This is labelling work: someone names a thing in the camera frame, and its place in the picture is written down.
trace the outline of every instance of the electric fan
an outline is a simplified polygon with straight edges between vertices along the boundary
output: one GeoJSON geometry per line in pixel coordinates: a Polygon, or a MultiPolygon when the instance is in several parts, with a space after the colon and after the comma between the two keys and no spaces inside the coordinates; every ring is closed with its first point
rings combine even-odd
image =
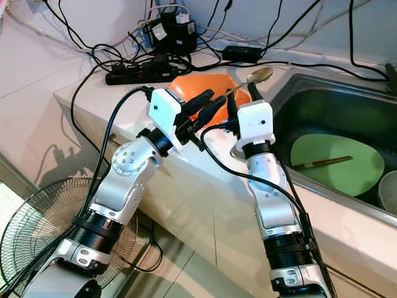
{"type": "MultiPolygon", "coordinates": [[[[29,197],[12,216],[1,239],[0,270],[6,283],[21,272],[56,237],[65,232],[78,214],[91,182],[90,178],[57,181],[29,197]]],[[[124,228],[112,252],[112,260],[97,282],[103,288],[128,267],[138,229],[136,214],[124,228]]],[[[14,292],[20,296],[32,273],[51,255],[49,251],[28,270],[14,292]]]]}

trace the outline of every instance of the stainless steel sink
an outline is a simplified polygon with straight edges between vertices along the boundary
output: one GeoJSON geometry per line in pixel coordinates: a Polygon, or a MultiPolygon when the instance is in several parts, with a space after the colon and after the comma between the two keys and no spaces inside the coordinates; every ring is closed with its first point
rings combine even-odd
{"type": "MultiPolygon", "coordinates": [[[[294,141],[308,133],[352,138],[376,149],[385,161],[384,174],[397,169],[397,97],[363,87],[296,74],[271,102],[274,133],[283,162],[290,164],[294,141]]],[[[397,215],[379,208],[379,182],[350,197],[290,170],[295,183],[397,228],[397,215]]]]}

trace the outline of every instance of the spoon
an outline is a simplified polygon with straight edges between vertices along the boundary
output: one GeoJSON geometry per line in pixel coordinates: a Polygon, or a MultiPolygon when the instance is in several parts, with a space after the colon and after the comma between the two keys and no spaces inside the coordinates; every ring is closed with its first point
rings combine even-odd
{"type": "Polygon", "coordinates": [[[228,96],[229,94],[235,92],[236,90],[240,89],[241,87],[243,87],[249,83],[258,84],[258,83],[264,82],[267,79],[269,79],[272,76],[272,74],[273,74],[273,68],[271,68],[271,67],[263,67],[259,70],[256,70],[247,77],[246,82],[243,82],[240,85],[238,85],[237,87],[234,87],[233,89],[224,93],[223,96],[228,96]]]}

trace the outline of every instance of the orange plate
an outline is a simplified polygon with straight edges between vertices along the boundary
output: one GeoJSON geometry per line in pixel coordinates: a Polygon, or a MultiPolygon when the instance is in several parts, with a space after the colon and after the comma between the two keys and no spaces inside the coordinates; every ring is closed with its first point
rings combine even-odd
{"type": "MultiPolygon", "coordinates": [[[[178,76],[169,85],[169,89],[173,90],[184,101],[189,101],[193,97],[199,95],[207,89],[215,92],[213,99],[221,96],[227,89],[236,87],[237,84],[228,74],[190,74],[187,76],[178,76]]],[[[243,90],[239,89],[234,93],[237,106],[251,102],[250,96],[243,90]]],[[[207,125],[219,124],[228,118],[226,105],[221,107],[215,114],[213,119],[207,125]]]]}

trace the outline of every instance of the countertop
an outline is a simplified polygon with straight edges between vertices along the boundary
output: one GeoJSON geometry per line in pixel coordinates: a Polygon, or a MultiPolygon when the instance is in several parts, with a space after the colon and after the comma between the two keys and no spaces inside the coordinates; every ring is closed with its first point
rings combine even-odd
{"type": "MultiPolygon", "coordinates": [[[[200,64],[211,59],[210,55],[201,53],[194,62],[200,64]]],[[[258,85],[268,101],[295,73],[384,90],[384,84],[357,80],[339,71],[289,65],[272,67],[272,77],[258,85]]],[[[236,83],[241,83],[258,68],[218,68],[208,73],[228,73],[236,83]]],[[[57,91],[58,102],[70,106],[77,85],[57,91]]],[[[155,88],[167,85],[150,84],[155,88]]],[[[104,83],[104,73],[99,72],[81,89],[76,100],[76,117],[96,143],[100,142],[117,101],[132,87],[108,86],[104,83]]],[[[147,116],[148,106],[144,96],[133,96],[120,110],[114,132],[131,140],[144,127],[153,127],[147,116]]],[[[221,161],[247,173],[246,165],[229,154],[235,141],[231,134],[222,131],[208,134],[208,144],[221,161]]],[[[149,199],[145,197],[140,209],[254,296],[270,293],[269,267],[245,179],[223,171],[191,143],[182,153],[167,158],[159,172],[160,176],[150,182],[145,193],[149,199]]],[[[397,228],[300,186],[297,191],[310,214],[327,265],[381,295],[397,297],[397,228]]]]}

